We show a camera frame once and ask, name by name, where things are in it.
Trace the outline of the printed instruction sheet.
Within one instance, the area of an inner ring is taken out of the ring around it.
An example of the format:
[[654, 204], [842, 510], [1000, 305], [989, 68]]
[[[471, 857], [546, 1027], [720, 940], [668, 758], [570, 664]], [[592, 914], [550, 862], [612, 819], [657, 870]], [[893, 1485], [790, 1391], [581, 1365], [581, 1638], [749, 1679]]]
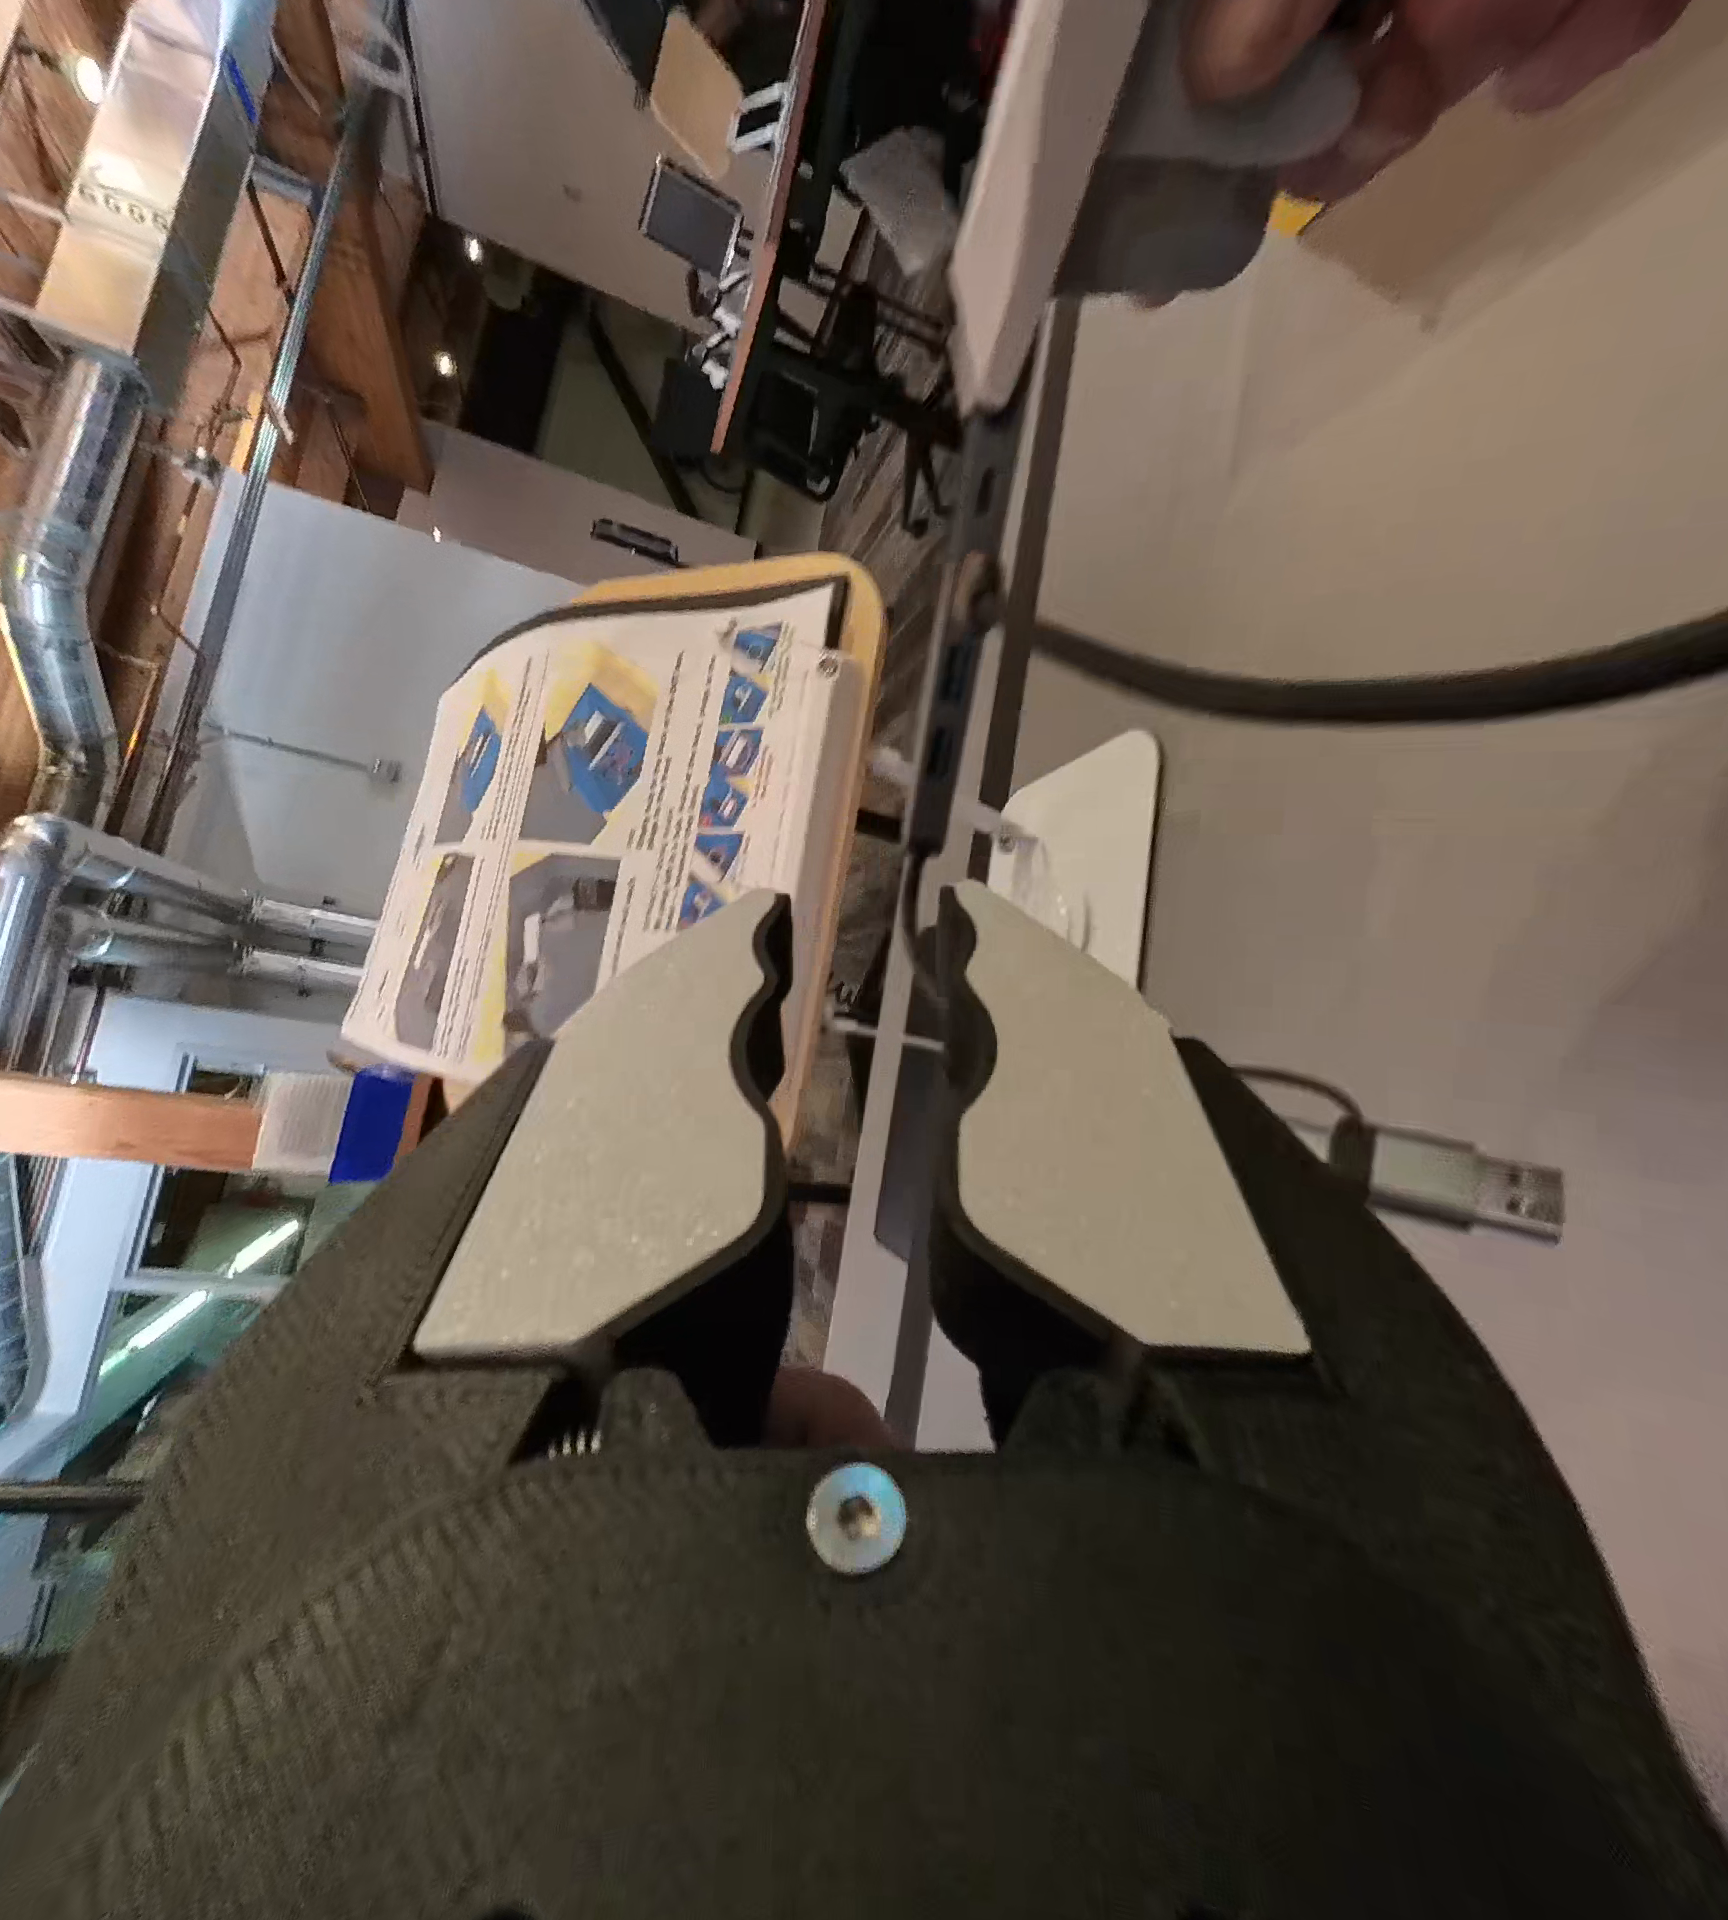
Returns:
[[481, 1081], [746, 893], [811, 981], [867, 703], [817, 569], [540, 614], [444, 687], [341, 1023], [366, 1063]]

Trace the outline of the wooden pillar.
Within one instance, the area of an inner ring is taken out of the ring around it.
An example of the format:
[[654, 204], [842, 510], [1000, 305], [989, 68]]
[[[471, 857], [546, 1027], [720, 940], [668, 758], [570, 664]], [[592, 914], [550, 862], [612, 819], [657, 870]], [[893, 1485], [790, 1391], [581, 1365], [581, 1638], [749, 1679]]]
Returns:
[[264, 1111], [248, 1100], [0, 1069], [0, 1155], [247, 1171], [262, 1135]]

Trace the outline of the silver air duct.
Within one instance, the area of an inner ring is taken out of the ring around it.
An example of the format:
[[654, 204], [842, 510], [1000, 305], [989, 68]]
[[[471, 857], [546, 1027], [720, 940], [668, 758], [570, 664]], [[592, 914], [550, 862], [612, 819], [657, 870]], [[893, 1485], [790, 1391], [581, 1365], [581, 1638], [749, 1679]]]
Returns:
[[74, 355], [53, 384], [0, 546], [0, 631], [35, 739], [28, 811], [74, 822], [93, 822], [116, 790], [89, 589], [143, 419], [132, 373]]

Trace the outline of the black usb cable copper plug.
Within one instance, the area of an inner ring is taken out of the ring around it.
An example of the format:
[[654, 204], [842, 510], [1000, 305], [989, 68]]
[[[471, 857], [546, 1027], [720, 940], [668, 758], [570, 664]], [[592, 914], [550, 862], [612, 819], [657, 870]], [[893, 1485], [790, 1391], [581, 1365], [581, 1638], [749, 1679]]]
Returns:
[[1061, 627], [1032, 627], [1026, 653], [1199, 719], [1318, 730], [1463, 729], [1641, 703], [1728, 678], [1728, 607], [1576, 657], [1395, 678], [1214, 672]]

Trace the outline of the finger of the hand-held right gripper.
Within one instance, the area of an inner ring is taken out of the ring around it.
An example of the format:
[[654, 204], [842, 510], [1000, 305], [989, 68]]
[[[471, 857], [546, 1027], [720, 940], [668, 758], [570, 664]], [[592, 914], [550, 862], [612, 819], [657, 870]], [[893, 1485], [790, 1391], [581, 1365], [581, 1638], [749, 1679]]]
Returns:
[[945, 264], [963, 414], [1011, 402], [1128, 78], [1145, 2], [1018, 2]]

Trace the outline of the white perforated panel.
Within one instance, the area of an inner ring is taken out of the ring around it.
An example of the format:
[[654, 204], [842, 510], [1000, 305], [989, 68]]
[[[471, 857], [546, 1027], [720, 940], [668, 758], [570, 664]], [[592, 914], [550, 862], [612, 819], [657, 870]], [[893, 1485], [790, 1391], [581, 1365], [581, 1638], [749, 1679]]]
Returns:
[[283, 1177], [328, 1177], [349, 1108], [341, 1069], [270, 1069], [255, 1089], [259, 1129], [252, 1169]]

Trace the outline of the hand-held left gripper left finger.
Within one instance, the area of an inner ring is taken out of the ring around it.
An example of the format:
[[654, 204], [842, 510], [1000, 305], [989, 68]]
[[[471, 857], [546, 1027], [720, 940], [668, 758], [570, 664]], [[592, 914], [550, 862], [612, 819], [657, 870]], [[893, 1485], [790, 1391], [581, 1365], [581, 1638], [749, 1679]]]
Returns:
[[784, 1217], [787, 895], [753, 890], [569, 1021], [444, 1261], [424, 1364], [592, 1361]]

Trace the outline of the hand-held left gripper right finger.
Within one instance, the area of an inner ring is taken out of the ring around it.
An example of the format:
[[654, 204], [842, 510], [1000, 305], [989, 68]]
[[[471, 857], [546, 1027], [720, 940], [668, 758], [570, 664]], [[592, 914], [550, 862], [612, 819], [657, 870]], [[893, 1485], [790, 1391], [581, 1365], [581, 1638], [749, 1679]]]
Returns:
[[1109, 1349], [1307, 1361], [1163, 1016], [982, 881], [938, 908], [937, 1196], [966, 1252]]

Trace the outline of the person's right hand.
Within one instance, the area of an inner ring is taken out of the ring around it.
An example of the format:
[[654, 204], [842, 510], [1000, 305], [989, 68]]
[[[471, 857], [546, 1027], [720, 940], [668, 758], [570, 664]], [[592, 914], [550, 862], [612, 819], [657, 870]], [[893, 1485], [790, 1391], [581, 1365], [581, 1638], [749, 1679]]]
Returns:
[[1336, 33], [1342, 9], [1360, 86], [1353, 123], [1279, 182], [1283, 194], [1316, 205], [1354, 195], [1484, 86], [1513, 113], [1565, 107], [1665, 39], [1687, 4], [1205, 2], [1184, 29], [1180, 78], [1203, 105], [1256, 97], [1308, 44]]

